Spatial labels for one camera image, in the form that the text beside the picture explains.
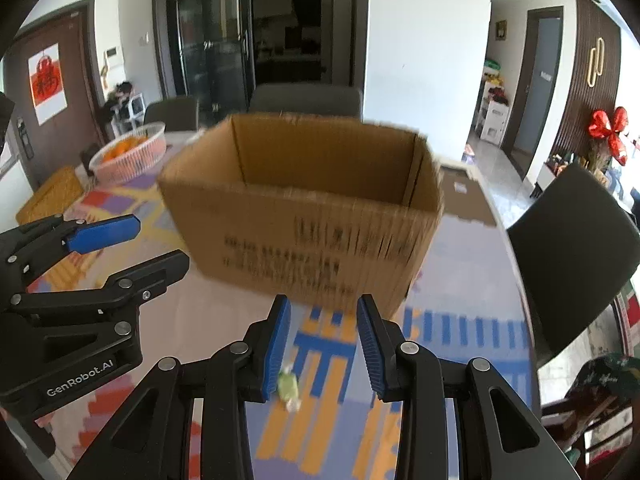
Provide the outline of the black chair right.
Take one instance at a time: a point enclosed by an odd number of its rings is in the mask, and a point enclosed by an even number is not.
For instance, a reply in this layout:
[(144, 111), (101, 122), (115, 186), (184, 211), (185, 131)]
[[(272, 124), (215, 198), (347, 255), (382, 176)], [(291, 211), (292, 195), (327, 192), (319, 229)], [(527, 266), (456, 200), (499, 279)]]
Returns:
[(508, 229), (532, 317), (536, 367), (614, 300), (639, 264), (639, 230), (589, 171), (571, 164)]

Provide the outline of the white drawer cabinet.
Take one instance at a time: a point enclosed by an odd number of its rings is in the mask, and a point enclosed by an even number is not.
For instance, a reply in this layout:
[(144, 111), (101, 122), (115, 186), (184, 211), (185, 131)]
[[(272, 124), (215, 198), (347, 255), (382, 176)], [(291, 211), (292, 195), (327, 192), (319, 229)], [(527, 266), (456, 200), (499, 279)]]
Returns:
[(500, 146), (506, 134), (510, 102), (499, 78), (487, 78), (480, 85), (472, 129), (480, 140)]

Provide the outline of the red paper door poster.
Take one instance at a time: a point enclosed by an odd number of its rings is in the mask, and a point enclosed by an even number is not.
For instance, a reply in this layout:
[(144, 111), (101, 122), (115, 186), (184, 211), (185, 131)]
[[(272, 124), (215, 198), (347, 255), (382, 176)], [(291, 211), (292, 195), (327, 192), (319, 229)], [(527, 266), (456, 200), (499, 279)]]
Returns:
[(27, 63), (32, 106), (38, 125), (42, 126), (67, 108), (58, 44), (37, 52)]

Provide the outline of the oranges in basket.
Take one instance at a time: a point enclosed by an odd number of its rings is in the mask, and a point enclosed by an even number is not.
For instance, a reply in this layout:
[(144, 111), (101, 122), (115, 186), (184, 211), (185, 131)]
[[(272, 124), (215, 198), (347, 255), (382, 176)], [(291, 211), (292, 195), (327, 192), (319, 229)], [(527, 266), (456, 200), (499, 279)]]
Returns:
[(123, 154), (128, 153), (140, 144), (148, 140), (147, 136), (126, 136), (119, 139), (113, 146), (108, 148), (102, 155), (101, 162), (109, 162)]

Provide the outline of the black chair middle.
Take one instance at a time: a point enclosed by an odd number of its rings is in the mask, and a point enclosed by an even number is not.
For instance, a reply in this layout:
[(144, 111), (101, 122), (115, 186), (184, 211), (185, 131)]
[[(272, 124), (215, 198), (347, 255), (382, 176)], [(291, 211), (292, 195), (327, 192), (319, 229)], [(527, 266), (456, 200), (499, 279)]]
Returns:
[(261, 84), (255, 89), (248, 110), (361, 119), (362, 94), (357, 88), (333, 84)]

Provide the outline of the small green candy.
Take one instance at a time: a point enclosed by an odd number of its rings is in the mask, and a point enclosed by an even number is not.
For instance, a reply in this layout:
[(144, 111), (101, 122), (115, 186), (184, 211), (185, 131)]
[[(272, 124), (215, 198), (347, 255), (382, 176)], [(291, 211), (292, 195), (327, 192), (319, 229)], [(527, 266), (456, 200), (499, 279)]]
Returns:
[(297, 413), (302, 406), (298, 379), (293, 372), (293, 365), (288, 364), (281, 368), (278, 375), (277, 393), (280, 401), (289, 413)]

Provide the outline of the black chair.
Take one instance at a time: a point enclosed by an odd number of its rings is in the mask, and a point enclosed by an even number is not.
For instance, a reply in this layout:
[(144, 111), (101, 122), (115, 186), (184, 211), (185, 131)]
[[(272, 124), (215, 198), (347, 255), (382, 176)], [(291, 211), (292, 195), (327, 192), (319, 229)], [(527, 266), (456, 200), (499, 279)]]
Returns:
[(532, 317), (536, 367), (614, 300), (639, 264), (639, 230), (589, 171), (571, 164), (508, 229)]
[(198, 99), (194, 96), (176, 96), (151, 103), (145, 110), (143, 122), (162, 122), (166, 132), (196, 131), (198, 121)]
[(362, 94), (357, 88), (333, 84), (261, 84), (255, 89), (248, 110), (361, 119)]

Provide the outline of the black glass cabinet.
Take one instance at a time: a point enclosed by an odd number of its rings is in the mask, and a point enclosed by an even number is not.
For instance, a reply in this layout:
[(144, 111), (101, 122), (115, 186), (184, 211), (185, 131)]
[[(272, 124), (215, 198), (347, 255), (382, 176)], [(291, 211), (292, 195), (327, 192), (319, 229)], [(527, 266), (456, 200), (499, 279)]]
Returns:
[(206, 122), (274, 84), (364, 86), (367, 0), (152, 0), (152, 17), (160, 94)]

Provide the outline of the wooden chair with cushion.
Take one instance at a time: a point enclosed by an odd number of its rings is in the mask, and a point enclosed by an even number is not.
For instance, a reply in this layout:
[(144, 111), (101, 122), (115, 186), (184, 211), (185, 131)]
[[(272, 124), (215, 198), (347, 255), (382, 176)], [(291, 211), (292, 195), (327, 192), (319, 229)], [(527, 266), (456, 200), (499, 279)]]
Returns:
[[(585, 444), (585, 436), (632, 409), (632, 419), (612, 436)], [(581, 479), (639, 477), (639, 360), (621, 353), (582, 366), (559, 401), (542, 407), (542, 424)]]

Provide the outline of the brown cardboard box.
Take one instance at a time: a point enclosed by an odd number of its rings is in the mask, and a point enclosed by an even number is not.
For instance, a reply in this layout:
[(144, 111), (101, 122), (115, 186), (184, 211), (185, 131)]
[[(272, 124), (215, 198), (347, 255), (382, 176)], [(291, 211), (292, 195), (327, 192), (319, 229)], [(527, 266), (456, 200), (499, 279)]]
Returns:
[(417, 133), (354, 118), (233, 115), (157, 179), (198, 270), (352, 312), (400, 308), (444, 212), (442, 173)]

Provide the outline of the red bow decoration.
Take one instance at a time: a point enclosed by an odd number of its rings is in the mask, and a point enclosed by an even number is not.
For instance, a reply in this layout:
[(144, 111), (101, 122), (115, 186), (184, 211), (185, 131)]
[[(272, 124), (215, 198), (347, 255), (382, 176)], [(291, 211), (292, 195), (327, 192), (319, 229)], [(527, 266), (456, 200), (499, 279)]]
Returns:
[(594, 110), (588, 125), (588, 136), (591, 143), (590, 162), (598, 169), (610, 159), (616, 160), (620, 166), (627, 162), (626, 146), (620, 134), (628, 126), (628, 114), (623, 106), (616, 107), (613, 118), (605, 110)]

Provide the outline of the flat cardboard sheet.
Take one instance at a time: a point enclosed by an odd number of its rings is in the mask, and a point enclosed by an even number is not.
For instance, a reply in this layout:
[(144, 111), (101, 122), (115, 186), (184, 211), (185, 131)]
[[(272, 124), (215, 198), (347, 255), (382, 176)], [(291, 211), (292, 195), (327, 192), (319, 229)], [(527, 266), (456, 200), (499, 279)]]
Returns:
[(459, 220), (496, 226), (497, 221), (477, 180), (461, 167), (440, 165), (445, 214)]

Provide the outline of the black chair left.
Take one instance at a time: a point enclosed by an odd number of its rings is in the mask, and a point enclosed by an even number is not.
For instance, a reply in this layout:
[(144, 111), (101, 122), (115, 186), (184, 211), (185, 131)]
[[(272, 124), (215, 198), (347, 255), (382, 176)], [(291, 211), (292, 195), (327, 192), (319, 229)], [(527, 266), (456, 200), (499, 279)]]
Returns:
[(196, 131), (198, 121), (198, 99), (194, 96), (176, 96), (151, 103), (145, 110), (143, 122), (162, 122), (166, 132)]

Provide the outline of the brown entrance door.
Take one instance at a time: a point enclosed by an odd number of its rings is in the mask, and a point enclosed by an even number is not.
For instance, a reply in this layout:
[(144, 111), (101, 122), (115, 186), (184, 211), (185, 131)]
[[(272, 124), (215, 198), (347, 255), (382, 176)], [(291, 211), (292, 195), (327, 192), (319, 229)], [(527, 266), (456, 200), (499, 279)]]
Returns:
[(94, 0), (80, 0), (22, 27), (2, 58), (11, 126), (32, 188), (111, 139), (96, 59)]

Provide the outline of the white fruit basket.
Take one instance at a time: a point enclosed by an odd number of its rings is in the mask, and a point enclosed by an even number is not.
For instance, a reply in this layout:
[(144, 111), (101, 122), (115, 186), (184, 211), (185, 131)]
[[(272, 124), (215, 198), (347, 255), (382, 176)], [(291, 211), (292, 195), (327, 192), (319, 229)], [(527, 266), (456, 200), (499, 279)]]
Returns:
[[(147, 136), (143, 144), (109, 162), (101, 162), (104, 152), (126, 136)], [(100, 185), (120, 185), (141, 176), (155, 166), (165, 155), (167, 148), (165, 125), (151, 122), (135, 128), (101, 148), (89, 162), (89, 170)]]

